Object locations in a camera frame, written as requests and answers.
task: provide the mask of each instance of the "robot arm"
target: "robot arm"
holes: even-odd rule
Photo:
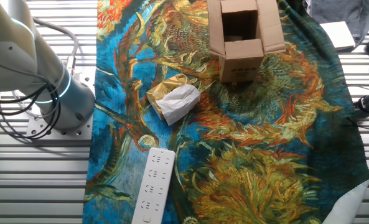
[[[71,76],[39,34],[27,4],[23,0],[3,3],[7,12],[0,4],[0,91],[19,90],[30,95],[47,81],[60,97],[61,115],[55,128],[68,130],[82,125],[93,113],[93,93]],[[55,109],[47,91],[35,103],[42,114]],[[54,122],[50,116],[45,120]]]

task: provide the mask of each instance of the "gold foil wrapper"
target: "gold foil wrapper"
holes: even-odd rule
[[[147,91],[148,101],[155,111],[158,112],[161,120],[165,120],[165,118],[156,101],[162,99],[165,95],[183,84],[191,85],[189,79],[184,74],[178,74],[162,81],[160,84]]]

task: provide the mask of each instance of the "cardboard box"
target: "cardboard box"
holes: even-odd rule
[[[208,13],[220,82],[253,81],[266,54],[285,52],[276,0],[208,0]]]

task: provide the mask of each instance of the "open box flap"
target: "open box flap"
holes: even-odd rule
[[[258,10],[255,0],[222,0],[222,13]]]
[[[285,42],[276,0],[257,0],[259,29],[265,54],[285,52]]]
[[[208,0],[208,13],[210,38],[209,52],[219,57],[226,57],[220,0]]]
[[[227,59],[263,57],[263,47],[260,39],[226,42]]]

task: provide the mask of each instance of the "power outlet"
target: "power outlet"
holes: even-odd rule
[[[158,148],[149,150],[132,224],[162,222],[174,158],[173,151]]]

